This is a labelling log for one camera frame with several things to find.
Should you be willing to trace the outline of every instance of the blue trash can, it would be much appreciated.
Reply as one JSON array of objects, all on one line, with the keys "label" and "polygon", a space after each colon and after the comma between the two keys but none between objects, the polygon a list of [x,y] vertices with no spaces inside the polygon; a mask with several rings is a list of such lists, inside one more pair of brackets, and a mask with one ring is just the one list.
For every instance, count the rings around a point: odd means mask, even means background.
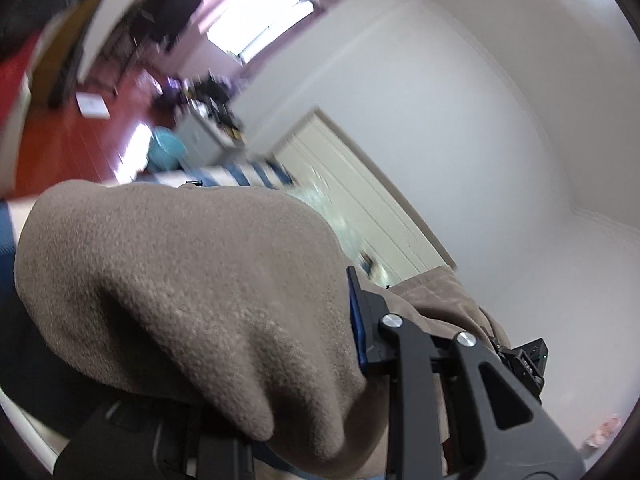
[{"label": "blue trash can", "polygon": [[146,168],[149,171],[173,171],[180,167],[180,158],[187,153],[184,143],[163,126],[154,129],[149,143]]}]

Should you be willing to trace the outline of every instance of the brown fabric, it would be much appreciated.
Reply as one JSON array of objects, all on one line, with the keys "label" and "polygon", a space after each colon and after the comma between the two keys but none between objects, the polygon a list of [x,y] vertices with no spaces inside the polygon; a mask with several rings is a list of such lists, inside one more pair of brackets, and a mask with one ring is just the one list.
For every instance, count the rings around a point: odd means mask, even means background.
[{"label": "brown fabric", "polygon": [[[302,470],[366,478],[384,470],[387,389],[356,362],[347,265],[324,219],[275,190],[70,181],[34,205],[15,281],[89,377],[204,398]],[[436,335],[496,326],[448,268],[362,286]]]}]

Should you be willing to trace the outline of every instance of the striped bedding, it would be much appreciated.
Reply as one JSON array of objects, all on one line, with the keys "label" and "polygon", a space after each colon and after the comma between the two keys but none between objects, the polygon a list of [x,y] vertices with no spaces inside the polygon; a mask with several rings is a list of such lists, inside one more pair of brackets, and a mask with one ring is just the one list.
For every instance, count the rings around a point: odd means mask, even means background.
[{"label": "striped bedding", "polygon": [[[204,187],[214,186],[262,186],[279,189],[292,184],[291,177],[274,162],[247,162],[225,164],[198,170],[169,171],[143,174],[137,181],[153,182],[178,187],[187,180],[201,180]],[[103,182],[104,186],[117,186],[117,181]],[[0,201],[0,300],[9,293],[14,282],[14,255],[20,232],[36,197],[8,202]]]}]

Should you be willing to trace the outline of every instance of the metal bolt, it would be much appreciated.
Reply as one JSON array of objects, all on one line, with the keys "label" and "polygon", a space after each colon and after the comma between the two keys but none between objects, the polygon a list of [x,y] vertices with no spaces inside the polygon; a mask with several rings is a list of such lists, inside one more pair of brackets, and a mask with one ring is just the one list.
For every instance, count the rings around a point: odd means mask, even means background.
[{"label": "metal bolt", "polygon": [[391,328],[398,328],[399,326],[402,326],[402,318],[398,316],[398,314],[386,314],[382,318],[382,322]]},{"label": "metal bolt", "polygon": [[476,346],[478,342],[476,336],[470,332],[460,332],[456,339],[462,346]]}]

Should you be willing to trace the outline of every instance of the red floor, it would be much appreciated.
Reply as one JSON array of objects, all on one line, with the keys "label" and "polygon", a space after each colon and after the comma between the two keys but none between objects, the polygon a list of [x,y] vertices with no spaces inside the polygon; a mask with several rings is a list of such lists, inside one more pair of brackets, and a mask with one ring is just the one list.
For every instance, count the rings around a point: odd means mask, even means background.
[{"label": "red floor", "polygon": [[146,164],[155,126],[174,125],[169,114],[152,110],[148,84],[133,70],[118,87],[119,97],[100,92],[107,120],[82,117],[75,98],[59,110],[31,110],[22,134],[13,198],[39,194],[71,178],[128,182]]}]

